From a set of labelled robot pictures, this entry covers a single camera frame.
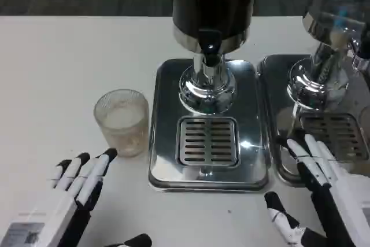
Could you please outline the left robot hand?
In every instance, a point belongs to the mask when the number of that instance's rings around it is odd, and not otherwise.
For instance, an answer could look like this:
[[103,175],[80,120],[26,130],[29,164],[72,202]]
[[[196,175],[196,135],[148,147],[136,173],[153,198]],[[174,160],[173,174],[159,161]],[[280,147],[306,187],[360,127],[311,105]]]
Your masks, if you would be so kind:
[[116,157],[117,150],[108,148],[96,157],[81,153],[59,162],[45,191],[16,213],[1,246],[78,246]]

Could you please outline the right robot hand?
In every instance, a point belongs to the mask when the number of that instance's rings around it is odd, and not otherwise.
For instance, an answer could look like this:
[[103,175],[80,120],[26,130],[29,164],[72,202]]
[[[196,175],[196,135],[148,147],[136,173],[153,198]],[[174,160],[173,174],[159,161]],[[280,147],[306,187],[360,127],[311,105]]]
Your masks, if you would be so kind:
[[304,132],[280,144],[297,163],[301,180],[324,230],[304,227],[284,208],[278,194],[265,193],[271,222],[287,246],[369,246],[369,177],[344,169],[329,147]]

